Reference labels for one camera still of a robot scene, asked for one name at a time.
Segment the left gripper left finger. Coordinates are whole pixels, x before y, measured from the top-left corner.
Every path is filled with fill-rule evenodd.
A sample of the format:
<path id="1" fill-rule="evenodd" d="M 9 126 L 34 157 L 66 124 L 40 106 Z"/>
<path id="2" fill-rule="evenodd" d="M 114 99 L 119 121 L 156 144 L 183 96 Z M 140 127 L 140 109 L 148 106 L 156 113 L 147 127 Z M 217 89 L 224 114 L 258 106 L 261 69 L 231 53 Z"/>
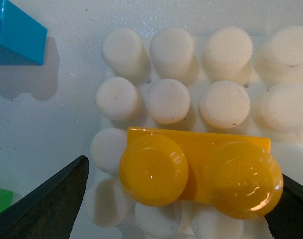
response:
<path id="1" fill-rule="evenodd" d="M 89 160 L 81 155 L 0 213 L 0 239 L 68 239 L 86 190 Z"/>

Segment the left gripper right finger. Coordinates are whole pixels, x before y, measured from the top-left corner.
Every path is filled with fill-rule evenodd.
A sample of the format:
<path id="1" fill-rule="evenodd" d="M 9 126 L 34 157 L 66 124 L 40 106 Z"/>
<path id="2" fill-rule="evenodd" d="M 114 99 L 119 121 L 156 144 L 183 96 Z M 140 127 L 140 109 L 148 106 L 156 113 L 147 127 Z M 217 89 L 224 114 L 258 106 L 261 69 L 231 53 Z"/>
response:
<path id="1" fill-rule="evenodd" d="M 283 175 L 284 187 L 276 207 L 265 215 L 275 239 L 303 239 L 303 186 Z"/>

